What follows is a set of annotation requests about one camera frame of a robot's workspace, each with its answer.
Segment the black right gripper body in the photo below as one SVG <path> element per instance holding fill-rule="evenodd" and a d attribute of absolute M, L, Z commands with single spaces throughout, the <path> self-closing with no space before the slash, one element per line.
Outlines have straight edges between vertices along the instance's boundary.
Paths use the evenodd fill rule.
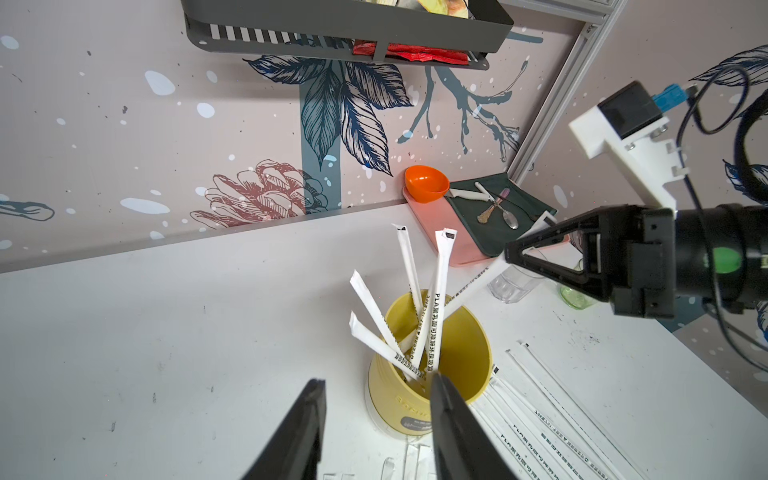
<path fill-rule="evenodd" d="M 590 295 L 620 316 L 672 318 L 675 227 L 670 209 L 602 207 L 590 235 Z"/>

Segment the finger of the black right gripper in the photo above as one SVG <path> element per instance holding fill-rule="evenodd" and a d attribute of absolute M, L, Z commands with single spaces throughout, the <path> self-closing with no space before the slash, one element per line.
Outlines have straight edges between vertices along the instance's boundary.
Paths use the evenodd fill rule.
<path fill-rule="evenodd" d="M 506 262 L 553 280 L 597 301 L 608 302 L 610 299 L 609 275 L 589 259 L 582 261 L 581 269 L 561 266 L 526 254 L 507 254 Z"/>
<path fill-rule="evenodd" d="M 503 249 L 507 264 L 574 264 L 581 255 L 583 264 L 600 263 L 600 220 L 597 210 L 559 223 L 547 220 L 536 224 Z"/>

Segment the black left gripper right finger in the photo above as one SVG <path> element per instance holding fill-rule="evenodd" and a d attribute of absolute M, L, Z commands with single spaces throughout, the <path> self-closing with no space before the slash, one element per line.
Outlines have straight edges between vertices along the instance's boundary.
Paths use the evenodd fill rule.
<path fill-rule="evenodd" d="M 439 480 L 517 479 L 451 380 L 432 377 L 430 413 Z"/>

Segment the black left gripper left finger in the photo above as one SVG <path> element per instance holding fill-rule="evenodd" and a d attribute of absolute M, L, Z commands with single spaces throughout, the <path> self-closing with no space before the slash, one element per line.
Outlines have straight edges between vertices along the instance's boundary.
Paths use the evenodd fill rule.
<path fill-rule="evenodd" d="M 325 381 L 311 379 L 242 479 L 315 480 L 326 412 Z"/>

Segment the twelfth straw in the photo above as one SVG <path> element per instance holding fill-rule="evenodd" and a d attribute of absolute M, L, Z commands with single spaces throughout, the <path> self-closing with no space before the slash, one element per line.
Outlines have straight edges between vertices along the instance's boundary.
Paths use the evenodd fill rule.
<path fill-rule="evenodd" d="M 522 235 L 522 237 L 525 238 L 530 236 L 534 232 L 539 232 L 545 228 L 554 226 L 556 223 L 557 221 L 555 220 L 555 217 L 549 212 L 545 211 L 534 222 L 533 226 Z M 409 250 L 409 252 L 410 253 L 408 255 L 410 255 L 410 258 L 406 261 L 406 271 L 408 273 L 413 273 L 415 272 L 415 264 L 412 258 L 412 249 Z M 464 304 L 474 294 L 489 285 L 492 280 L 495 280 L 497 277 L 499 277 L 505 270 L 508 269 L 508 267 L 511 267 L 511 265 L 506 263 L 503 253 L 496 257 L 496 259 L 494 259 L 485 269 L 481 270 L 480 273 L 478 273 L 464 287 L 462 287 L 452 297 L 451 300 L 446 300 L 446 305 L 443 309 L 444 319 L 447 320 L 459 308 L 463 307 Z M 416 327 L 413 327 L 402 340 L 398 340 L 398 346 L 402 352 L 406 352 L 413 347 L 416 332 Z"/>

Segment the eleventh straw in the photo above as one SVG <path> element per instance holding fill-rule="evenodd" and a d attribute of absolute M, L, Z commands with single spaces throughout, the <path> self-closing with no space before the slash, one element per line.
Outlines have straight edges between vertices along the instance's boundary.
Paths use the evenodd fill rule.
<path fill-rule="evenodd" d="M 514 357 L 524 374 L 548 399 L 586 449 L 605 467 L 605 473 L 610 473 L 613 479 L 649 479 L 648 474 L 528 343 L 519 341 L 510 356 Z"/>

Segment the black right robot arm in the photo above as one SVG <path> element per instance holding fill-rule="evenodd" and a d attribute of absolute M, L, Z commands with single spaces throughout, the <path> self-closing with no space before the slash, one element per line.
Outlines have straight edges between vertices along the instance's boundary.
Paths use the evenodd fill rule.
<path fill-rule="evenodd" d="M 581 270 L 526 253 L 573 232 L 581 235 Z M 767 210 L 600 207 L 508 243 L 504 258 L 619 316 L 671 319 L 682 295 L 740 314 L 767 298 Z"/>

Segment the bundle wrapped straws in cup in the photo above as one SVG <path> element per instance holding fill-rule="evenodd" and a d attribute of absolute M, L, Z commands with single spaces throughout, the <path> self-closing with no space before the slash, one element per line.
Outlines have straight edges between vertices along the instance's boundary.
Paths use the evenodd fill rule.
<path fill-rule="evenodd" d="M 405 226 L 395 227 L 398 243 L 403 257 L 404 266 L 410 258 L 409 250 L 412 249 L 409 231 Z M 370 289 L 366 285 L 358 271 L 354 271 L 349 283 L 354 292 L 366 307 L 370 317 L 374 321 L 377 333 L 373 333 L 365 327 L 355 313 L 350 314 L 349 328 L 351 335 L 366 345 L 380 358 L 389 362 L 404 376 L 414 382 L 424 384 L 427 378 L 437 370 L 440 361 L 439 348 L 442 343 L 444 324 L 443 309 L 446 305 L 445 287 L 449 260 L 452 255 L 457 231 L 444 228 L 435 232 L 438 259 L 433 276 L 431 288 L 423 293 L 418 282 L 416 272 L 408 273 L 408 285 L 410 288 L 411 304 L 416 313 L 416 336 L 414 345 L 406 352 L 402 352 L 398 346 L 393 330 L 385 320 L 385 317 L 374 299 Z"/>

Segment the metal spoon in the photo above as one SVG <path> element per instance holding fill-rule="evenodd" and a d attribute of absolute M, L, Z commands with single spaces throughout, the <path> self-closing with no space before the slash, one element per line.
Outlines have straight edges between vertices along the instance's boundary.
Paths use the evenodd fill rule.
<path fill-rule="evenodd" d="M 487 193 L 492 197 L 492 193 L 488 191 L 480 182 L 474 183 L 475 187 L 482 193 Z M 494 210 L 499 210 L 502 215 L 502 219 L 505 222 L 505 224 L 512 230 L 517 230 L 519 228 L 519 223 L 517 220 L 517 217 L 510 211 L 506 210 L 504 207 L 500 205 Z"/>

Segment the clear plastic cup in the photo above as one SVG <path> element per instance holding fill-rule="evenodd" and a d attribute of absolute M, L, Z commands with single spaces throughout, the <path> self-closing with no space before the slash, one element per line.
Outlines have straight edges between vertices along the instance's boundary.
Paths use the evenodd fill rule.
<path fill-rule="evenodd" d="M 505 304 L 514 304 L 522 300 L 544 280 L 545 278 L 536 272 L 511 265 L 489 283 L 488 289 L 497 300 Z"/>

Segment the green mat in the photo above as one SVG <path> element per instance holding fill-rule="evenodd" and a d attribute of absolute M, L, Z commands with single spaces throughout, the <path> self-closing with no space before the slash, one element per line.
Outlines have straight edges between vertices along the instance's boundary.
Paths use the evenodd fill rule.
<path fill-rule="evenodd" d="M 528 194 L 513 182 L 505 173 L 479 177 L 476 179 L 461 180 L 451 183 L 452 189 L 461 189 L 480 192 L 474 185 L 480 182 L 488 191 L 499 195 L 504 188 L 511 192 L 501 206 L 512 212 L 518 220 L 519 228 L 510 229 L 502 219 L 501 212 L 493 212 L 487 224 L 477 222 L 477 216 L 491 206 L 492 201 L 471 201 L 459 198 L 448 198 L 447 201 L 455 211 L 459 220 L 468 231 L 480 252 L 486 257 L 496 257 L 504 246 L 524 234 L 540 217 L 544 211 L 552 215 L 557 214 L 557 209 Z"/>

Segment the wooden spoon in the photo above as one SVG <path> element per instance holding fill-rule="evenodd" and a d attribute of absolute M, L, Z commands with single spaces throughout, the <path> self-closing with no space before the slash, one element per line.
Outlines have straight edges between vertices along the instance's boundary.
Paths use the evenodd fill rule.
<path fill-rule="evenodd" d="M 502 190 L 502 192 L 499 195 L 492 194 L 492 204 L 490 207 L 488 207 L 485 211 L 483 211 L 478 217 L 477 221 L 481 224 L 486 224 L 493 211 L 500 205 L 500 203 L 506 199 L 506 197 L 509 194 L 509 189 L 505 188 Z"/>

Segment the orange bowl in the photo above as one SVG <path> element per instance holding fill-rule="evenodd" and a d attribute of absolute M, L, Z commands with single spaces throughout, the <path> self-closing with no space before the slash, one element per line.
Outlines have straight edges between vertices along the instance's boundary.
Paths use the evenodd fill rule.
<path fill-rule="evenodd" d="M 409 195 L 419 203 L 431 203 L 442 198 L 450 189 L 450 181 L 439 170 L 426 165 L 414 165 L 405 170 L 404 184 Z"/>

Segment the Chuba cassava chips bag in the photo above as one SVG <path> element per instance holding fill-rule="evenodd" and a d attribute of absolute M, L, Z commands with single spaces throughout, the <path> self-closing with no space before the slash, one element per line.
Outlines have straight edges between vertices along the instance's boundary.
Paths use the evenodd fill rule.
<path fill-rule="evenodd" d="M 386 5 L 431 14 L 469 19 L 469 2 L 463 0 L 375 0 L 372 4 Z M 439 62 L 449 65 L 467 66 L 469 56 L 465 52 L 441 48 L 391 43 L 386 55 L 410 62 Z"/>

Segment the black wall basket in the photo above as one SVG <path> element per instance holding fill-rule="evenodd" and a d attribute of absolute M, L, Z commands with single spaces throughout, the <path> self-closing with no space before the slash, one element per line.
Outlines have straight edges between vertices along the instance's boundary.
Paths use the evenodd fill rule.
<path fill-rule="evenodd" d="M 496 1 L 473 1 L 468 18 L 365 1 L 184 1 L 186 33 L 217 53 L 392 63 L 392 44 L 463 51 L 486 70 L 514 21 Z"/>

